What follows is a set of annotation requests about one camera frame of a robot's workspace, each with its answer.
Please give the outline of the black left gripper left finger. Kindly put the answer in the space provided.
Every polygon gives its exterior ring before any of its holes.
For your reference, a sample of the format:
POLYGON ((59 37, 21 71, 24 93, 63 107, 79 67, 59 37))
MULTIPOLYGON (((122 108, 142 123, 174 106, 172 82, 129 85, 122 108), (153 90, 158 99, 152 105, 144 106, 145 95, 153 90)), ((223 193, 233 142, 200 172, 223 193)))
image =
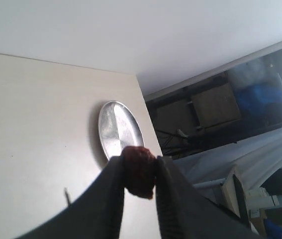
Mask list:
POLYGON ((123 163, 113 157, 65 210, 22 239, 117 239, 124 208, 123 163))

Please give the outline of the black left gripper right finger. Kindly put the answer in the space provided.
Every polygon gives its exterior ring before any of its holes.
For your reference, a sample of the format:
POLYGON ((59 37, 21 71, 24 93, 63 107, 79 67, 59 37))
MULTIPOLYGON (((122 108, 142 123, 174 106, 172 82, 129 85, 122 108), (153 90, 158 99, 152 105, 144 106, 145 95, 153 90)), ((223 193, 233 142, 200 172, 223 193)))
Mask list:
POLYGON ((259 239, 203 197, 168 157, 157 157, 156 208, 163 239, 259 239))

